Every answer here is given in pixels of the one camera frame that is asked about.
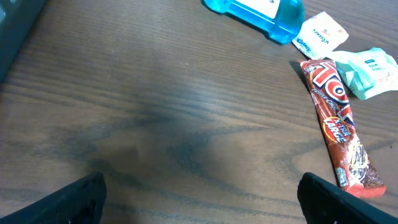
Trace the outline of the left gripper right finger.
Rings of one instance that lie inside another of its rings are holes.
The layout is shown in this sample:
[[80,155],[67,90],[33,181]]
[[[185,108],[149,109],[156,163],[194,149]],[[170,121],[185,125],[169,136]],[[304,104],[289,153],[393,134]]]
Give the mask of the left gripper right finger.
[[397,218],[306,172],[297,190],[307,223],[397,224]]

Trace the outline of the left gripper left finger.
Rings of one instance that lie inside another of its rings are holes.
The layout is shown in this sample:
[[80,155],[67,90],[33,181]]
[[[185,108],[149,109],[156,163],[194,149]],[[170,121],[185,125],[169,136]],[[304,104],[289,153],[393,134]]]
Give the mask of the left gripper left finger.
[[106,184],[100,172],[1,218],[1,224],[99,224],[106,199]]

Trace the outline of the orange chocolate bar wrapper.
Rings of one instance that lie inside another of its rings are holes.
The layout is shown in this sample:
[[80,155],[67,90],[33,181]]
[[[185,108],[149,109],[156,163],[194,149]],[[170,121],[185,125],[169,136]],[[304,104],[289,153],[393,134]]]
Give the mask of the orange chocolate bar wrapper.
[[300,60],[338,186],[359,198],[381,197],[384,182],[356,133],[344,84],[332,60]]

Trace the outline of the teal wet wipes pack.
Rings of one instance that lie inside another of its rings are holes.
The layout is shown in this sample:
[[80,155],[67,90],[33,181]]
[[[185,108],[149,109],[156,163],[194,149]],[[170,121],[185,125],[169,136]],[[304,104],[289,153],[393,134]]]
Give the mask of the teal wet wipes pack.
[[397,62],[383,49],[374,47],[357,53],[336,51],[328,58],[336,62],[346,86],[360,100],[397,90]]

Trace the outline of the small orange snack box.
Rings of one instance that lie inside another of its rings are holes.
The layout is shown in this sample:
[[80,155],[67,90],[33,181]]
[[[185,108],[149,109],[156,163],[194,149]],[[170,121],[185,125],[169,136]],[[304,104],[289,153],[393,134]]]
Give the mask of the small orange snack box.
[[345,42],[348,37],[347,31],[323,11],[302,24],[298,36],[292,43],[309,59],[320,60]]

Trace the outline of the blue mouthwash bottle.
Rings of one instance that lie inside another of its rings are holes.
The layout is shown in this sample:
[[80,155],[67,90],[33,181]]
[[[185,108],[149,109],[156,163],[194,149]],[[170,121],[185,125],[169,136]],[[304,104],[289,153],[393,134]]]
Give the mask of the blue mouthwash bottle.
[[231,14],[267,32],[280,43],[289,44],[298,36],[305,19],[302,0],[204,0],[220,14]]

